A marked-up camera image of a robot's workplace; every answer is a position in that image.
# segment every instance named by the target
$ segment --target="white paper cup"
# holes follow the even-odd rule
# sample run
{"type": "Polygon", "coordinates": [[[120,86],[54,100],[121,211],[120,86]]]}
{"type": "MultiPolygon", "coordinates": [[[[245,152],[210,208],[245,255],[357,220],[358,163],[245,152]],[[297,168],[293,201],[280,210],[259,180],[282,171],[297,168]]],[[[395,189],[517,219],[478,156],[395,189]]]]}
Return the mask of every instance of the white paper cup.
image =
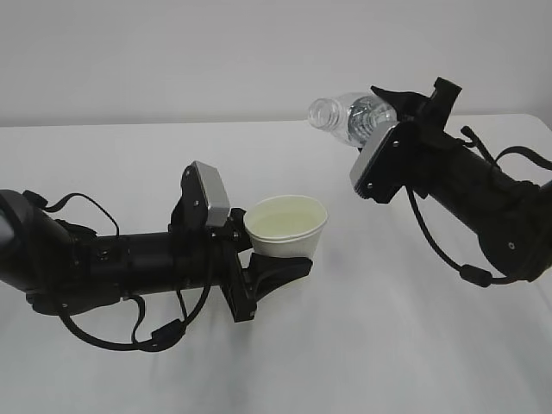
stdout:
{"type": "Polygon", "coordinates": [[[306,196],[268,198],[243,217],[257,254],[310,259],[327,221],[322,203],[306,196]]]}

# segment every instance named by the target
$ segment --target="clear plastic bottle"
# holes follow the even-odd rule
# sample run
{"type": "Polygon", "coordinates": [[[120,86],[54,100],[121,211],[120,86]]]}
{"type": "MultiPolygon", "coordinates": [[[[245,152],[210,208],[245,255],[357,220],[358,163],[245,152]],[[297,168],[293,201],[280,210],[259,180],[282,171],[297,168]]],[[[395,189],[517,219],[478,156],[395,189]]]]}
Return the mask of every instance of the clear plastic bottle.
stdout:
{"type": "Polygon", "coordinates": [[[324,97],[309,108],[310,125],[352,147],[364,147],[380,123],[396,120],[397,113],[390,104],[365,92],[324,97]]]}

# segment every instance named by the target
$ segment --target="white table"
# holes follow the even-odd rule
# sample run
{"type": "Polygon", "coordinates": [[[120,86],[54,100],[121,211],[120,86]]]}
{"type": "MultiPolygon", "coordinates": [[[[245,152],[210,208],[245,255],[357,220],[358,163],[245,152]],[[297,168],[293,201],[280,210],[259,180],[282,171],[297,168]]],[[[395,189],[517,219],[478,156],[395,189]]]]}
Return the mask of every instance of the white table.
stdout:
{"type": "MultiPolygon", "coordinates": [[[[457,116],[492,153],[524,144],[552,156],[552,133],[534,117],[457,116]]],[[[92,348],[24,296],[0,289],[0,411],[5,413],[550,413],[552,280],[480,289],[430,250],[400,194],[391,205],[356,197],[356,152],[306,122],[0,129],[0,186],[51,201],[93,196],[122,232],[162,231],[193,160],[217,166],[234,206],[271,195],[319,198],[330,220],[310,277],[233,324],[216,288],[203,314],[162,354],[92,348]]],[[[515,156],[515,178],[549,174],[515,156]]],[[[489,268],[476,238],[432,201],[435,238],[460,263],[489,268]]],[[[84,201],[62,216],[102,234],[110,223],[84,201]]],[[[187,292],[191,305],[198,292],[187,292]]],[[[174,295],[147,298],[144,335],[179,314],[174,295]]],[[[135,305],[77,321],[127,341],[135,305]]]]}

